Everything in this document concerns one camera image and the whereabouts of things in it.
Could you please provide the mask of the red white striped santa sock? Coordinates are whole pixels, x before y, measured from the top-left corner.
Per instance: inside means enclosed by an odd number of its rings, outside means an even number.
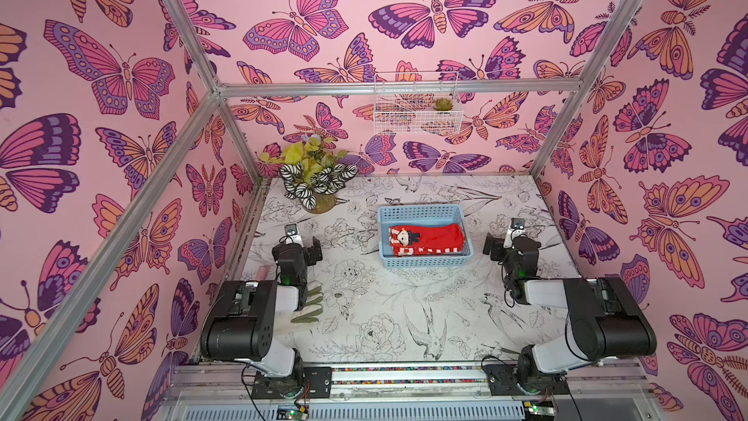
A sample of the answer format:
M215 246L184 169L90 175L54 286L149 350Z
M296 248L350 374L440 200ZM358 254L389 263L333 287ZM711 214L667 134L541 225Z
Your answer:
M395 246L393 247L393 252L395 253L395 256L405 257L405 256L461 255L463 253L463 250L461 248L432 249L432 248L421 248L421 247Z

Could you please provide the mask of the light blue plastic basket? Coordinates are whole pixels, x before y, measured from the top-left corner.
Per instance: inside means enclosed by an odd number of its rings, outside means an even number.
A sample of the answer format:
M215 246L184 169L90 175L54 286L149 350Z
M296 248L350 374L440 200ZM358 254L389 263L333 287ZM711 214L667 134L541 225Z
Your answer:
M381 207L379 257L389 269L461 267L475 248L455 204Z

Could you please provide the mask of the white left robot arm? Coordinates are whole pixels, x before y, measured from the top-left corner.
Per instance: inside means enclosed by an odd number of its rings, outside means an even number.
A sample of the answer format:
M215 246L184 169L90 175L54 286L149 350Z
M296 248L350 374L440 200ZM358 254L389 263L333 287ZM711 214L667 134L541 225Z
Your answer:
M310 247L285 239L272 249L279 272L274 280L227 281L204 323L200 337L205 359L252 366L273 382L303 377L303 361L296 349L274 337L276 317L307 306L309 268L323 260L321 242Z

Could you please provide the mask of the red snowflake patterned sock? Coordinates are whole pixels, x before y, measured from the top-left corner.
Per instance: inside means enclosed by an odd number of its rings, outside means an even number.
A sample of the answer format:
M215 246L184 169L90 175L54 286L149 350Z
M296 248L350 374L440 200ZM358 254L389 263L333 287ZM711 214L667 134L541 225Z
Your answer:
M397 225L389 228L390 245L421 248L464 248L465 235L461 227L452 223L446 226L425 227Z

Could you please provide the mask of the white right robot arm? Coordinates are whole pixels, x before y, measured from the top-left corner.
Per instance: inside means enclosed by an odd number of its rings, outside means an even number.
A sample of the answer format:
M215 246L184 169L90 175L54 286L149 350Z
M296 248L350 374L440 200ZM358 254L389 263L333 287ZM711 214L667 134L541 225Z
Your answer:
M528 385L609 359L656 353L656 334L623 279L547 279L538 275L541 243L508 231L503 239L487 234L483 253L504 269L503 284L516 305L566 312L562 334L519 353L514 374Z

